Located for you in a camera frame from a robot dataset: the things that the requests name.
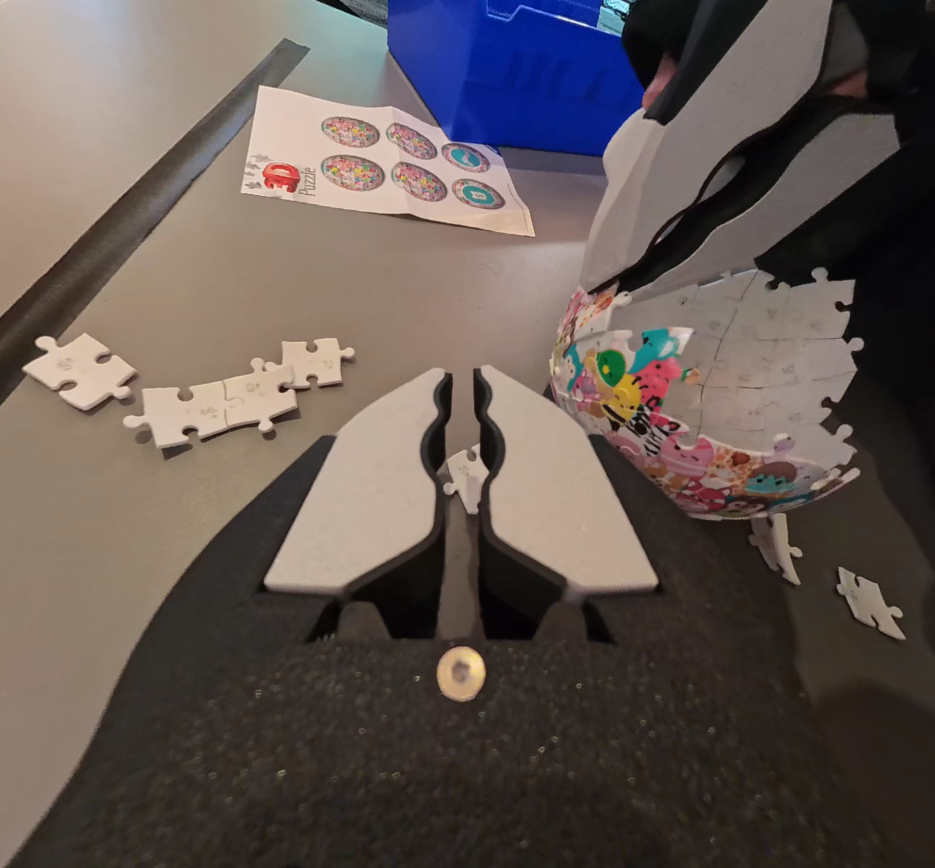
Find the joined white puzzle pieces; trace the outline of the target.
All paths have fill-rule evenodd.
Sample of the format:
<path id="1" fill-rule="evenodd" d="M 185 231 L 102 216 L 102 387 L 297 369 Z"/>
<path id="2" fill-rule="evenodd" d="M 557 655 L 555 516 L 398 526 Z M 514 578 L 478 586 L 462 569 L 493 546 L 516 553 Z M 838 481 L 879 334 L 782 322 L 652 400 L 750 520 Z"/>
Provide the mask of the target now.
<path id="1" fill-rule="evenodd" d="M 276 429 L 275 419 L 298 409 L 294 367 L 251 360 L 252 371 L 221 381 L 194 385 L 191 397 L 179 388 L 146 388 L 143 413 L 123 418 L 123 426 L 147 430 L 161 450 L 175 448 L 240 427 L 263 434 Z"/>

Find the puzzle instruction sheet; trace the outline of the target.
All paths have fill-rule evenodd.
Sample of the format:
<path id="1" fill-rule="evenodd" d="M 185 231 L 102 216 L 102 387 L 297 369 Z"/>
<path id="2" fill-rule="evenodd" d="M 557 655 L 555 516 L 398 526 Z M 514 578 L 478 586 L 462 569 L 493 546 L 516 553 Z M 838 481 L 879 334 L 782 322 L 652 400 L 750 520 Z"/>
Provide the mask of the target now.
<path id="1" fill-rule="evenodd" d="M 277 201 L 535 236 L 495 148 L 393 106 L 262 87 L 240 190 Z"/>

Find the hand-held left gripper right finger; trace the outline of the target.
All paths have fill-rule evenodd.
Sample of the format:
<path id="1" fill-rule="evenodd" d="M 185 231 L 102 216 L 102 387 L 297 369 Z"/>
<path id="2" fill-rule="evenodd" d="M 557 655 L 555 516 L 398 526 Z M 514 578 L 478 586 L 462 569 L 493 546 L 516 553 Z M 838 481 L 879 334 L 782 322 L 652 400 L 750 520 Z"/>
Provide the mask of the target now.
<path id="1" fill-rule="evenodd" d="M 659 578 L 594 437 L 494 366 L 473 372 L 480 458 L 478 596 L 489 638 L 533 638 L 557 605 L 588 633 L 595 598 L 655 592 Z"/>

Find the person's right hand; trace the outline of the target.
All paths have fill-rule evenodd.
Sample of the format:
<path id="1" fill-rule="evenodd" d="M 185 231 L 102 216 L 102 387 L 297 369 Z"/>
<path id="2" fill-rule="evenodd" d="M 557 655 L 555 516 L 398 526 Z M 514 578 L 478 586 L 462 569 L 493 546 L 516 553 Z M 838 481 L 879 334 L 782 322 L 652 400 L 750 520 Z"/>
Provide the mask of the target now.
<path id="1" fill-rule="evenodd" d="M 669 54 L 663 54 L 653 79 L 649 82 L 642 96 L 641 107 L 648 111 L 659 95 L 666 89 L 678 70 L 678 61 Z"/>

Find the blue plastic bin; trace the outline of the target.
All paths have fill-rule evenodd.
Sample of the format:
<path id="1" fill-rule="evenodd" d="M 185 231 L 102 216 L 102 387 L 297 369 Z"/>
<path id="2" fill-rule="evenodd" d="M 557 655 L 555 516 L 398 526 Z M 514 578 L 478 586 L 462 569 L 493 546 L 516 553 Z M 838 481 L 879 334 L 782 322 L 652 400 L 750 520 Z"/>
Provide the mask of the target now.
<path id="1" fill-rule="evenodd" d="M 388 0 L 388 48 L 449 138 L 601 156 L 643 88 L 602 0 Z"/>

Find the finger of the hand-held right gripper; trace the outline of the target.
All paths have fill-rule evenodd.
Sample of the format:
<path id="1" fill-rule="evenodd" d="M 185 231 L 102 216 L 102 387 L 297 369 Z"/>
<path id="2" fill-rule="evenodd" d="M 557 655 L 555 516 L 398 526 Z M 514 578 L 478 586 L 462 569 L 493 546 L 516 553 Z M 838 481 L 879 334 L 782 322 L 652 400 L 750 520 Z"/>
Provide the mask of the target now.
<path id="1" fill-rule="evenodd" d="M 725 165 L 727 179 L 621 275 L 621 290 L 649 298 L 754 268 L 899 149 L 896 116 L 880 106 L 843 96 L 807 103 Z"/>
<path id="2" fill-rule="evenodd" d="M 833 0 L 767 0 L 669 122 L 638 110 L 603 156 L 607 188 L 581 285 L 639 260 L 737 146 L 777 123 L 819 76 Z"/>

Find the partly built puzzle ball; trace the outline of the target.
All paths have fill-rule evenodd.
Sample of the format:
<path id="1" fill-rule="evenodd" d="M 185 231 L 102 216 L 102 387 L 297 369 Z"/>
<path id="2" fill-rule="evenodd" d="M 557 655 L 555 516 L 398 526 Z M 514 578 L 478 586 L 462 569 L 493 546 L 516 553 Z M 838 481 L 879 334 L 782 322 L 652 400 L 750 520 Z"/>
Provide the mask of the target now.
<path id="1" fill-rule="evenodd" d="M 667 294 L 579 290 L 547 390 L 686 514 L 770 517 L 859 476 L 848 426 L 825 429 L 857 371 L 852 281 L 789 287 L 748 270 Z"/>

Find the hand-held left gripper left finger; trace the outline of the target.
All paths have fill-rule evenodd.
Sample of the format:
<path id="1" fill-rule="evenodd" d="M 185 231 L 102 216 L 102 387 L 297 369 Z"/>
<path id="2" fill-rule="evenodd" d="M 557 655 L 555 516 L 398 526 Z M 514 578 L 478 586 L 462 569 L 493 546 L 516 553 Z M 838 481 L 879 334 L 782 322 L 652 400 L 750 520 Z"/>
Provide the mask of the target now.
<path id="1" fill-rule="evenodd" d="M 369 604 L 392 637 L 434 635 L 451 390 L 450 372 L 431 368 L 339 429 L 263 579 L 268 591 Z"/>

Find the white puzzle piece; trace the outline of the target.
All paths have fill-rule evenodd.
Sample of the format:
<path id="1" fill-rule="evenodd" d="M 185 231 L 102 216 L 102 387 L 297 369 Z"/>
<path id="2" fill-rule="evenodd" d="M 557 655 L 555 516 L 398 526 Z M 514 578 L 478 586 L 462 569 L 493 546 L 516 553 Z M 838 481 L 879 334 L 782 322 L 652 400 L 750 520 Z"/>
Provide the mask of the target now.
<path id="1" fill-rule="evenodd" d="M 789 543 L 786 514 L 752 517 L 750 526 L 749 543 L 759 551 L 767 567 L 779 572 L 789 584 L 799 586 L 801 581 L 793 560 L 801 558 L 802 551 Z"/>
<path id="2" fill-rule="evenodd" d="M 51 336 L 35 339 L 43 355 L 21 367 L 77 410 L 88 412 L 109 399 L 130 396 L 136 369 L 94 337 L 83 333 L 61 346 Z"/>
<path id="3" fill-rule="evenodd" d="M 841 566 L 838 577 L 836 591 L 846 600 L 855 620 L 893 640 L 906 641 L 906 635 L 898 626 L 898 621 L 904 617 L 902 609 L 887 603 L 877 583 Z"/>
<path id="4" fill-rule="evenodd" d="M 446 460 L 448 478 L 442 489 L 446 496 L 456 495 L 469 516 L 477 516 L 480 510 L 483 487 L 488 469 L 481 456 L 479 443 L 460 450 Z"/>
<path id="5" fill-rule="evenodd" d="M 342 365 L 355 361 L 355 349 L 343 348 L 336 338 L 313 341 L 313 348 L 305 341 L 281 342 L 281 361 L 267 361 L 263 371 L 291 367 L 293 379 L 290 387 L 309 389 L 314 380 L 318 388 L 343 384 Z"/>

